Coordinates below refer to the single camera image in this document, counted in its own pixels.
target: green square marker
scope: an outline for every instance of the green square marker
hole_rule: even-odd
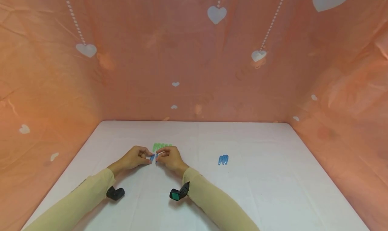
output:
[[[178,201],[179,200],[179,195],[178,193],[171,193],[172,199]]]

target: fabric backdrop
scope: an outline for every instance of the fabric backdrop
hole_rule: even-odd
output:
[[[388,230],[388,0],[0,0],[0,230],[103,120],[288,122]]]

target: black wrist device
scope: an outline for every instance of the black wrist device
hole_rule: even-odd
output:
[[[187,193],[190,189],[190,182],[185,183],[180,190],[173,189],[170,191],[170,198],[175,201],[179,201],[185,196],[187,196]]]

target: arm sleeve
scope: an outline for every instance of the arm sleeve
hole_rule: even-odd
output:
[[[62,198],[31,223],[25,231],[70,231],[78,221],[105,197],[115,182],[110,169],[89,176],[69,195]]]
[[[223,231],[259,231],[243,209],[225,192],[205,179],[193,168],[188,168],[182,180],[190,182],[187,195]]]

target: pink fabric wall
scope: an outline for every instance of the pink fabric wall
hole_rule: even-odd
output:
[[[0,0],[0,230],[106,119],[288,122],[387,230],[386,1]]]

